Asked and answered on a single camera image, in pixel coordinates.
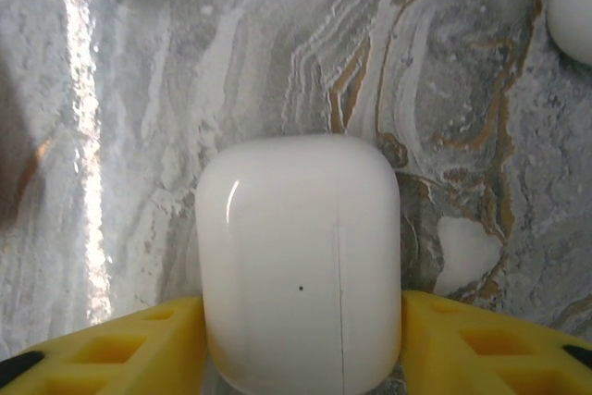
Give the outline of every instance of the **marble surface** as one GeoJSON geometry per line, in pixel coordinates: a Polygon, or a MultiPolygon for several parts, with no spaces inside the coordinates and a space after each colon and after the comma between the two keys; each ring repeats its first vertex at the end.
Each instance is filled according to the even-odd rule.
{"type": "Polygon", "coordinates": [[[592,68],[546,4],[0,0],[0,358],[199,294],[209,160],[330,131],[398,172],[406,288],[592,339],[592,68]]]}

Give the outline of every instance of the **white object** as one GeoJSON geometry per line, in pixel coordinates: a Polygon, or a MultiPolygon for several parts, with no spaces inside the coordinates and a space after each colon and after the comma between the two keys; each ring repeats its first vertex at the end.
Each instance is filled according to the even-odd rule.
{"type": "Polygon", "coordinates": [[[592,65],[592,0],[549,0],[548,23],[561,50],[592,65]]]}
{"type": "Polygon", "coordinates": [[[400,350],[400,196],[385,158],[345,136],[246,142],[196,192],[205,319],[236,389],[360,394],[400,350]]]}
{"type": "Polygon", "coordinates": [[[450,295],[478,281],[500,260],[501,241],[470,219],[443,216],[438,221],[438,237],[444,268],[436,280],[436,295],[450,295]]]}

